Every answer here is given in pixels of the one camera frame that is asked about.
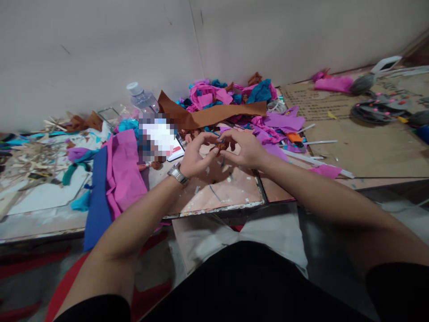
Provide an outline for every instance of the small brown object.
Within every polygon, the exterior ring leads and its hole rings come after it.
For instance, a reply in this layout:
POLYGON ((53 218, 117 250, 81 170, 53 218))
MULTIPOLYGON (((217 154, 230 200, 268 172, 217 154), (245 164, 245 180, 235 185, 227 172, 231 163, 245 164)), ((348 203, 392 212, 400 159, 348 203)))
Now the small brown object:
POLYGON ((78 132, 82 130, 86 130, 89 126, 86 125, 86 122, 83 118, 78 115, 74 115, 71 119, 71 126, 66 126, 66 133, 78 132))
POLYGON ((221 152, 222 150, 226 150, 226 149, 228 149, 228 148, 229 148, 229 142, 222 142, 222 143, 218 143, 218 144, 216 144, 214 147, 212 147, 212 148, 210 149, 210 151, 211 151, 211 150, 213 150, 214 148, 218 148, 218 149, 219 149, 218 155, 216 156, 216 157, 218 157, 218 156, 220 156, 220 152, 221 152))
POLYGON ((262 76, 259 75, 258 72, 256 72, 250 79, 249 79, 249 86, 255 85, 255 84, 259 84, 260 82, 262 82, 262 76))
POLYGON ((226 92, 230 92, 234 90, 234 82, 230 83, 227 87, 225 87, 226 92))
POLYGON ((102 131, 103 120, 98 116, 96 112, 92 112, 91 115, 86 119, 86 125, 90 128, 96 129, 97 131, 102 131))
POLYGON ((160 162, 153 161, 153 162, 151 163, 151 167, 152 167, 154 170, 159 170, 159 169, 161 169, 161 163, 160 163, 160 162))

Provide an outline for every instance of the orange paper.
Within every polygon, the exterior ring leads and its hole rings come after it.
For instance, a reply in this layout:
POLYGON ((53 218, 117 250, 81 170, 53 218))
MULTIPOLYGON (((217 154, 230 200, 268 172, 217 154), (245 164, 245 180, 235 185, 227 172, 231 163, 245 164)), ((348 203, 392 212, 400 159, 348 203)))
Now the orange paper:
POLYGON ((193 130, 205 127, 240 114, 267 116, 267 102, 244 105, 215 105, 206 110, 190 113, 161 91, 158 103, 160 112, 168 114, 167 117, 171 119, 171 122, 178 125, 179 130, 193 130))

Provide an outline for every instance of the yellow paper scrap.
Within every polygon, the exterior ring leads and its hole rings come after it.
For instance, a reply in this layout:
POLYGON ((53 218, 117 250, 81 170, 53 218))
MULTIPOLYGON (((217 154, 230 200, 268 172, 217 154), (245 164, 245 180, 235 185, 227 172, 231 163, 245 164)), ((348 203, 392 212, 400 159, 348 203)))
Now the yellow paper scrap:
POLYGON ((331 111, 328 111, 328 116, 332 119, 337 119, 336 116, 331 113, 331 111))

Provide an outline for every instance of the brown paper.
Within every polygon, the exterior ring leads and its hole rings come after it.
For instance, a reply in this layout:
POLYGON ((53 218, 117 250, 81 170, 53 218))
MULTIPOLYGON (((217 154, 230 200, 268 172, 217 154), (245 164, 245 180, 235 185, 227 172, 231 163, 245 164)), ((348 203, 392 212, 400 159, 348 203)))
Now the brown paper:
POLYGON ((161 91, 158 103, 160 105, 160 112, 168 114, 172 122, 178 125, 179 130, 197 129, 240 114, 267 116, 266 102, 244 105, 215 105, 206 110, 190 113, 170 100, 168 96, 161 91))
POLYGON ((300 106, 299 115, 310 141, 338 140, 332 144, 310 146, 324 162, 352 172, 361 178, 429 177, 428 146, 413 135, 401 122, 385 126, 373 125, 350 116, 354 104, 365 97, 314 90, 314 84, 281 87, 288 107, 300 106), (328 116, 331 112, 337 119, 328 116))

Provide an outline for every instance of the white paper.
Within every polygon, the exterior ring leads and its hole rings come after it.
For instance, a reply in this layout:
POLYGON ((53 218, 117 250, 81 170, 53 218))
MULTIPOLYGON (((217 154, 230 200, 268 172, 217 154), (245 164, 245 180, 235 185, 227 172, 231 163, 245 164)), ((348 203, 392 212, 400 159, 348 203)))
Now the white paper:
MULTIPOLYGON (((61 188, 60 185, 44 183, 32 188, 28 195, 11 208, 8 216, 31 212, 41 209, 65 206, 70 200, 73 200, 82 185, 88 178, 89 173, 84 167, 78 166, 71 177, 70 185, 61 188)), ((63 174, 59 174, 57 179, 62 181, 63 174)))

